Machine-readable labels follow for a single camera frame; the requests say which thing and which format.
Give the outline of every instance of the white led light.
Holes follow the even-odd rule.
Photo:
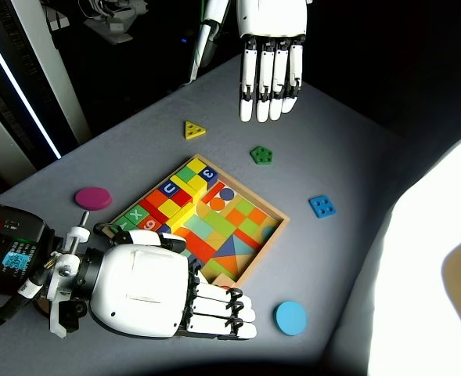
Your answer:
[[[27,108],[28,113],[30,114],[30,116],[32,116],[32,119],[34,119],[34,122],[37,125],[37,127],[39,128],[39,131],[41,131],[41,133],[44,136],[44,138],[45,138],[46,142],[48,143],[49,147],[51,147],[52,152],[56,155],[56,157],[58,159],[60,159],[61,154],[56,149],[55,144],[52,142],[52,140],[49,137],[48,133],[45,131],[44,127],[42,126],[41,121],[39,120],[39,118],[37,117],[34,109],[30,105],[30,103],[28,102],[27,97],[25,96],[25,94],[23,94],[23,90],[18,85],[18,82],[16,82],[16,79],[14,78],[13,73],[11,73],[11,70],[9,69],[8,65],[5,63],[5,60],[2,57],[1,53],[0,53],[0,64],[1,64],[2,69],[5,72],[5,75],[8,76],[8,79],[11,81],[11,85],[13,85],[13,88],[16,90],[16,92],[18,93],[18,96],[20,97],[21,101],[23,102],[23,104]]]

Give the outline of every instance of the gray table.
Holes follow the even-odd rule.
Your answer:
[[[199,338],[132,339],[104,330],[86,316],[62,340],[47,321],[26,308],[0,328],[0,374],[112,375],[159,371],[210,360],[317,360],[330,337],[367,251],[366,209],[378,160],[393,140],[374,122],[310,85],[279,121],[241,123],[240,60],[235,58],[0,196],[0,203],[42,217],[58,234],[77,224],[74,193],[102,186],[113,204],[90,222],[112,219],[195,153],[201,153],[291,217],[243,289],[253,299],[258,337],[247,342]],[[184,121],[207,128],[186,141]],[[258,166],[249,151],[273,150]],[[317,219],[308,198],[327,194],[338,213]],[[106,242],[90,244],[106,249]],[[285,300],[301,302],[308,328],[297,337],[276,329],[272,311]]]

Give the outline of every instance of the pink disc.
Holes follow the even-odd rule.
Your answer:
[[[86,210],[100,210],[112,204],[112,196],[108,190],[97,186],[90,186],[79,190],[75,194],[75,201]]]

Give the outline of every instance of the yellow triangle block with holes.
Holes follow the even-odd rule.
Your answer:
[[[185,122],[185,138],[186,139],[195,139],[206,133],[206,129],[200,125],[194,124],[191,121]]]

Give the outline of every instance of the orange circle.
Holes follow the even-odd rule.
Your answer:
[[[225,202],[220,197],[215,197],[209,201],[209,205],[213,210],[222,210],[225,207]]]

